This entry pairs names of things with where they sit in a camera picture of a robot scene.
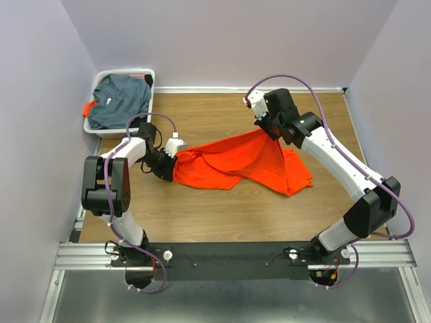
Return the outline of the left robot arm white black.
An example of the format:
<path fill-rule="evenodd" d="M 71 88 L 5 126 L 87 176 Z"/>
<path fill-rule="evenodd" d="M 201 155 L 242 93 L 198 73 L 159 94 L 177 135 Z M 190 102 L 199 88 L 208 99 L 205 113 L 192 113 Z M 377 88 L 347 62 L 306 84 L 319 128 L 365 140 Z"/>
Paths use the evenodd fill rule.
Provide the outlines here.
<path fill-rule="evenodd" d="M 131 210 L 130 168 L 136 163 L 150 167 L 156 177 L 171 182 L 178 159 L 177 153 L 186 146 L 174 131 L 161 149 L 154 146 L 157 128 L 141 123 L 135 134 L 127 133 L 121 142 L 100 156 L 89 156 L 84 162 L 81 204 L 100 217 L 117 237 L 120 249 L 135 266 L 148 259 L 161 263 L 150 251 L 145 230 L 138 226 Z"/>

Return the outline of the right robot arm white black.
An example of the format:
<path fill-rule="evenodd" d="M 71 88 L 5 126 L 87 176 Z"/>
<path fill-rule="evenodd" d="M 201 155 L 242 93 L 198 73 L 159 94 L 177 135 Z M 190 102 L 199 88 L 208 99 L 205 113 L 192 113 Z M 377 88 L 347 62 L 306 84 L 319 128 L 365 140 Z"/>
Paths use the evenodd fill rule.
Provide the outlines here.
<path fill-rule="evenodd" d="M 318 160 L 341 183 L 354 204 L 332 226 L 316 235 L 308 252 L 317 263 L 326 263 L 340 247 L 366 238 L 392 219 L 401 185 L 394 178 L 383 178 L 369 170 L 346 149 L 313 112 L 299 114 L 286 88 L 267 94 L 253 90 L 244 99 L 253 110 L 255 124 L 272 139 L 282 138 Z"/>

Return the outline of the orange t shirt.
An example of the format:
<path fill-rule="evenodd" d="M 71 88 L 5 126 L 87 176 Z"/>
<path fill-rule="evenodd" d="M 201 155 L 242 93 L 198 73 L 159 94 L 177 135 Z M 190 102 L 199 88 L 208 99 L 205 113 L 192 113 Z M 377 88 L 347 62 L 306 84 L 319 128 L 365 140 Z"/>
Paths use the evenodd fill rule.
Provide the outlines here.
<path fill-rule="evenodd" d="M 202 190 L 230 190 L 247 179 L 292 196 L 313 186 L 298 154 L 261 129 L 177 153 L 173 181 Z"/>

